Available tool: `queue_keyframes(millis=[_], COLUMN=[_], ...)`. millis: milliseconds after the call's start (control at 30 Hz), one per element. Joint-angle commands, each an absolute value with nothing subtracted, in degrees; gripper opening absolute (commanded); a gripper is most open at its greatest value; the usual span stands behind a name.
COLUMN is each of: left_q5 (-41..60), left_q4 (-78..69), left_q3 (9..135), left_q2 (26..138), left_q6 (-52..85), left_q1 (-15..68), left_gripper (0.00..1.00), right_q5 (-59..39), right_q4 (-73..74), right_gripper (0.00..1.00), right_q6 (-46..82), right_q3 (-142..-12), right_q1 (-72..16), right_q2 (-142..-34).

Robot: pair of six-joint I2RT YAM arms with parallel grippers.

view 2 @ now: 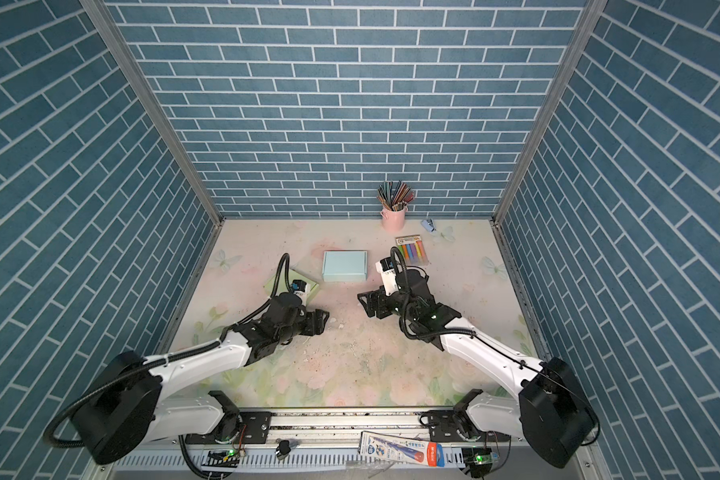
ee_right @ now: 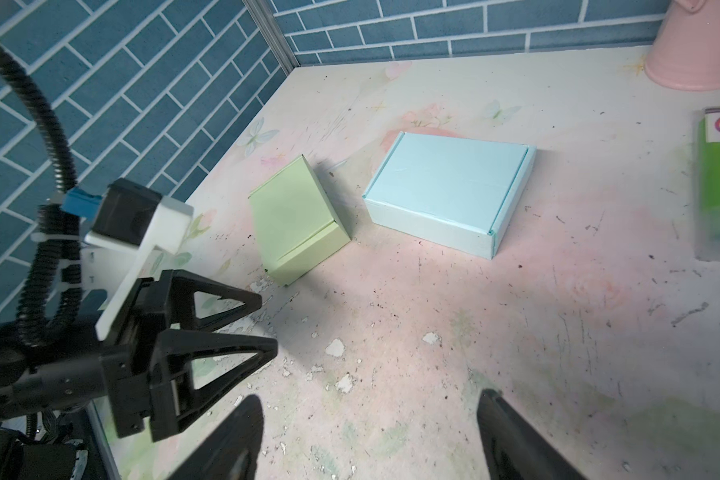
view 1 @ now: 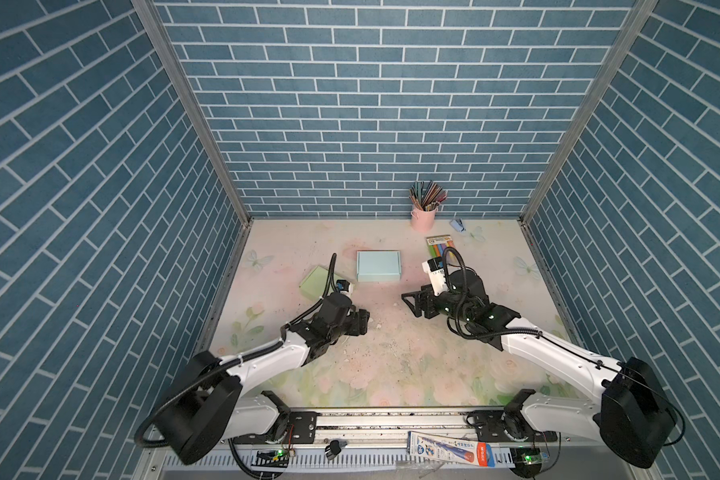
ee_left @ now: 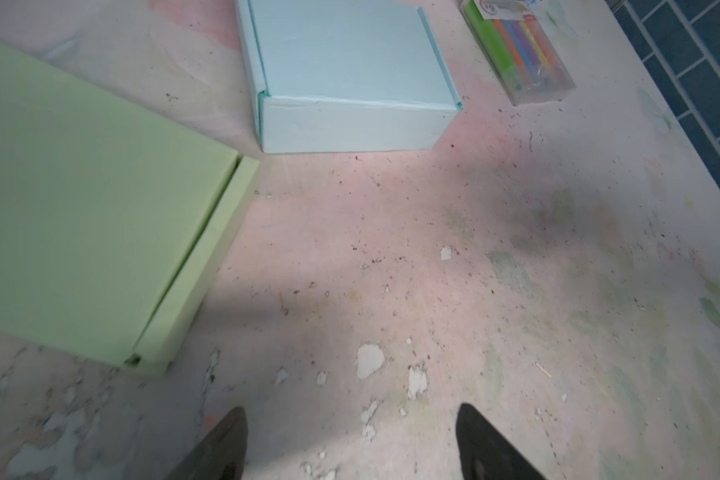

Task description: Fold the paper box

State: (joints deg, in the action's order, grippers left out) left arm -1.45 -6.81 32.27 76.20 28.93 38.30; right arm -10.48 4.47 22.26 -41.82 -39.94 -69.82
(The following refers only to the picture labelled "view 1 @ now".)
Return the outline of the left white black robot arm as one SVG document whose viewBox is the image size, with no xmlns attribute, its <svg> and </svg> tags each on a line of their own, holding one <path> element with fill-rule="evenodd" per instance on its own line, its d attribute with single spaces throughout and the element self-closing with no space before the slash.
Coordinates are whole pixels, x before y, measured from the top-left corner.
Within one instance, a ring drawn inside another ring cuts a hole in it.
<svg viewBox="0 0 720 480">
<path fill-rule="evenodd" d="M 291 410 L 271 391 L 256 387 L 324 355 L 343 336 L 368 332 L 370 313 L 349 296 L 333 292 L 284 324 L 277 339 L 248 352 L 216 357 L 202 351 L 163 392 L 134 433 L 143 449 L 169 447 L 191 465 L 223 440 L 287 433 Z"/>
</svg>

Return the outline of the light blue paper box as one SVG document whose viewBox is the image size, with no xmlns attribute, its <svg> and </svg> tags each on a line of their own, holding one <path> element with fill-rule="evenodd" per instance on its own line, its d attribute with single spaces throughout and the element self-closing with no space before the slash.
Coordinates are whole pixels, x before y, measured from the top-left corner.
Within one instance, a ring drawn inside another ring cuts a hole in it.
<svg viewBox="0 0 720 480">
<path fill-rule="evenodd" d="M 362 250 L 357 252 L 358 282 L 396 282 L 402 277 L 401 253 L 395 250 Z"/>
</svg>

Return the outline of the light green paper box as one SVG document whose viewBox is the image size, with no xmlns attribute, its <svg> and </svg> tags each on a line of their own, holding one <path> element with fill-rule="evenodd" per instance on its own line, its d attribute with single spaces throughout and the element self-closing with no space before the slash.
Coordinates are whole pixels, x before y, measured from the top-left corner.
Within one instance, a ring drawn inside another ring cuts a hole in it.
<svg viewBox="0 0 720 480">
<path fill-rule="evenodd" d="M 333 287 L 327 286 L 327 279 L 328 269 L 315 266 L 299 284 L 299 291 L 305 298 L 315 302 L 334 291 Z"/>
</svg>

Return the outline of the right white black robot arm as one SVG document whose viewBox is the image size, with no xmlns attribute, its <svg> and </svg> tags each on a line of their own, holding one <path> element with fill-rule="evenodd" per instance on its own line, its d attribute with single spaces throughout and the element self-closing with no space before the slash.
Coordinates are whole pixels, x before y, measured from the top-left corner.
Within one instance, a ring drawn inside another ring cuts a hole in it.
<svg viewBox="0 0 720 480">
<path fill-rule="evenodd" d="M 520 390 L 504 407 L 501 421 L 514 441 L 554 432 L 602 442 L 628 464 L 647 469 L 660 451 L 679 443 L 687 423 L 666 397 L 653 369 L 588 351 L 543 330 L 517 311 L 490 301 L 481 278 L 464 268 L 437 271 L 430 282 L 402 301 L 417 317 L 447 318 L 449 330 L 525 359 L 573 386 L 581 398 Z"/>
</svg>

